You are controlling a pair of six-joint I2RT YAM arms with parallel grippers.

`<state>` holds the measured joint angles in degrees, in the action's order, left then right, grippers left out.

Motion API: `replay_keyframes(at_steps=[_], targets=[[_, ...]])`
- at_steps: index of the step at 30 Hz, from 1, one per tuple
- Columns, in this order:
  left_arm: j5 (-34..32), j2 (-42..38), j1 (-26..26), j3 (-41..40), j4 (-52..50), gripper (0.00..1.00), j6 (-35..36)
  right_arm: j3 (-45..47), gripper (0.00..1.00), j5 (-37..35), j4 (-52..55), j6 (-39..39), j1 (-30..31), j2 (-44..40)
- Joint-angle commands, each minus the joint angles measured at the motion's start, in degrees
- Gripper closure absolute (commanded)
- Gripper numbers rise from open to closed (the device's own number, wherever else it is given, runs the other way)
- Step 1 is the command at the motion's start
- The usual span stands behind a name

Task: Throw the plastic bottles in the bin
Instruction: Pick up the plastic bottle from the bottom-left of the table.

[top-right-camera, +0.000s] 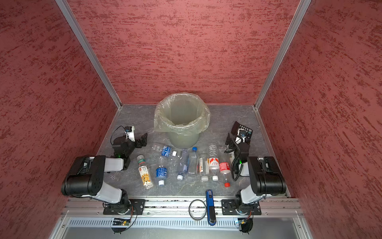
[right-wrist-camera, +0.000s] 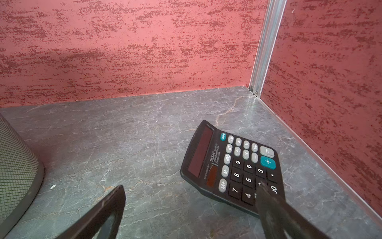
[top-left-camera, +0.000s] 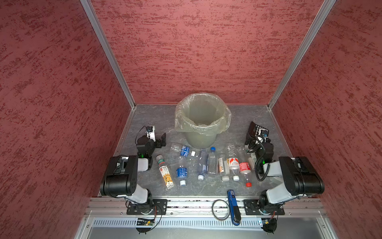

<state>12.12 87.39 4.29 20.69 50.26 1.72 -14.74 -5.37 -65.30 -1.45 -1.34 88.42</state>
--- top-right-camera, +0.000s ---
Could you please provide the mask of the red label bottle red cap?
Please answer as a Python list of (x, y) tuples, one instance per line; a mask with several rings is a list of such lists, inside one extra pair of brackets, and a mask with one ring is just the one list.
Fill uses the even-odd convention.
[(219, 158), (219, 170), (224, 178), (224, 186), (226, 188), (230, 187), (230, 177), (231, 177), (231, 169), (230, 169), (230, 163), (225, 154), (222, 154)]

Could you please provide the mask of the crushed blue label bottle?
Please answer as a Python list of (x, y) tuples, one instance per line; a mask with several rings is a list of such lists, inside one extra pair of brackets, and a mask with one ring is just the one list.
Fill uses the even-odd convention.
[(152, 149), (159, 152), (163, 157), (175, 157), (178, 155), (178, 152), (173, 147), (160, 143), (153, 144)]

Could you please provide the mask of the yellow label juice bottle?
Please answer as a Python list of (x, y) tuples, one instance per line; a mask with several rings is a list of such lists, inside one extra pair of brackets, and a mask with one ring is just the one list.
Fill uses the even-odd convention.
[(144, 155), (137, 156), (138, 170), (145, 189), (150, 189), (154, 186), (153, 178), (150, 174), (149, 167), (147, 165)]

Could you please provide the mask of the red white label bottle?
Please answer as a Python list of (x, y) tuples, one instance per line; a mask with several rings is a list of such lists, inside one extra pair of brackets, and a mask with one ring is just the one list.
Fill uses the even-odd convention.
[(218, 147), (216, 144), (209, 145), (209, 169), (212, 174), (212, 180), (219, 180), (219, 158), (218, 158)]

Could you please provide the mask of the blue label bottle white cap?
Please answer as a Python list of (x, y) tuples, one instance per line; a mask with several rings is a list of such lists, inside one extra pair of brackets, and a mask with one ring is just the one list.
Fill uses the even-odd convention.
[(166, 157), (160, 156), (158, 159), (157, 168), (155, 170), (156, 180), (158, 181), (158, 186), (164, 186), (165, 181), (168, 177), (168, 170), (166, 166)]

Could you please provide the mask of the orange label bottle white cap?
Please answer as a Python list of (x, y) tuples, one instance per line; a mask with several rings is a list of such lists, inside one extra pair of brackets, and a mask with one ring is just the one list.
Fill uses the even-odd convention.
[(205, 153), (199, 155), (199, 175), (202, 182), (207, 182), (209, 180), (209, 161)]

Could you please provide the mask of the clear bottle blue cap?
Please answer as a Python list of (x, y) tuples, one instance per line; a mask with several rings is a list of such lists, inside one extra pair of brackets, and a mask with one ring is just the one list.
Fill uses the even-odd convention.
[(189, 165), (188, 165), (188, 174), (197, 174), (198, 169), (198, 148), (193, 147), (192, 151), (189, 154)]

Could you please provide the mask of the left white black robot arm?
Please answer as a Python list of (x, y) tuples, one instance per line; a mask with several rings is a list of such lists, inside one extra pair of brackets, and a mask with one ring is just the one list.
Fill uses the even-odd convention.
[(118, 137), (112, 147), (114, 155), (79, 156), (73, 162), (61, 186), (64, 196), (92, 198), (103, 203), (104, 215), (142, 215), (144, 199), (130, 199), (124, 189), (115, 188), (104, 182), (104, 174), (127, 170), (130, 155), (136, 148), (147, 145), (145, 133), (141, 138), (132, 141)]

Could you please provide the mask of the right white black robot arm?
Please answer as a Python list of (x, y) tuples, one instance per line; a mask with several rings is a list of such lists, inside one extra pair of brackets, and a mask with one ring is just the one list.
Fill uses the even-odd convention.
[(231, 208), (238, 215), (260, 215), (261, 200), (287, 191), (281, 170), (272, 156), (249, 156), (250, 140), (248, 138), (229, 133), (226, 145), (225, 153), (233, 155), (231, 162), (233, 181), (237, 181), (239, 177), (249, 177), (250, 180), (249, 186), (236, 193)]

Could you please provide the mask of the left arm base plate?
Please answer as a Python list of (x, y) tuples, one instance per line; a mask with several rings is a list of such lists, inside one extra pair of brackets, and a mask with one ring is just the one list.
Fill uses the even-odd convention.
[(119, 202), (116, 204), (106, 203), (103, 209), (104, 215), (142, 215), (145, 206), (144, 199), (130, 199), (126, 202)]

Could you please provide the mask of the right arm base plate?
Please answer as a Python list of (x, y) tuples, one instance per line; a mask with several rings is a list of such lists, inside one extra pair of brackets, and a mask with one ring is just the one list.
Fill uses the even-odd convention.
[(233, 199), (221, 201), (223, 215), (259, 216), (262, 215), (259, 202), (253, 204), (240, 204)]

